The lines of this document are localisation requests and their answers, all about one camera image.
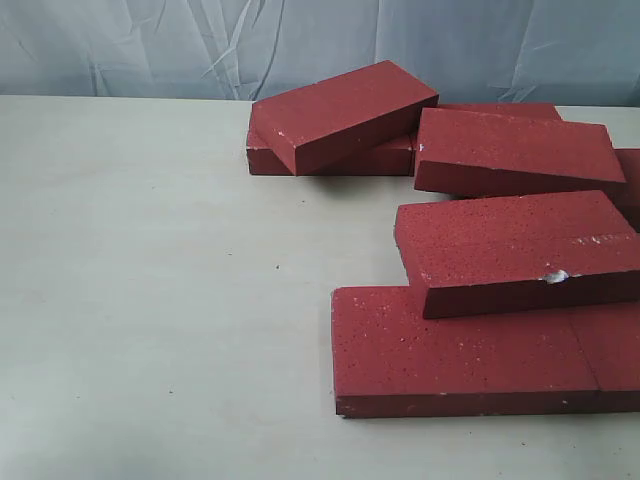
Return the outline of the right edge red brick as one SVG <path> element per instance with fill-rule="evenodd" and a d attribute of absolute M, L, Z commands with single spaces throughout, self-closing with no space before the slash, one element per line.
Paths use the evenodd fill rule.
<path fill-rule="evenodd" d="M 614 204 L 628 223 L 636 230 L 640 229 L 640 150 L 626 148 L 615 150 L 626 183 Z"/>

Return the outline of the chipped red brick white spot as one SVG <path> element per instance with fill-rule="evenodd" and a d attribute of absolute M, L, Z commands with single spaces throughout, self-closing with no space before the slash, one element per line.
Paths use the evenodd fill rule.
<path fill-rule="evenodd" d="M 601 191 L 405 204 L 394 236 L 423 319 L 639 298 L 639 235 Z"/>

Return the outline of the grey fabric backdrop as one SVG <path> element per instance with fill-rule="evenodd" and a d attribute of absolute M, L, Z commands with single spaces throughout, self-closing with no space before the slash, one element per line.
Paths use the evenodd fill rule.
<path fill-rule="evenodd" d="M 256 100 L 382 60 L 447 102 L 639 102 L 635 1 L 5 1 L 3 94 Z"/>

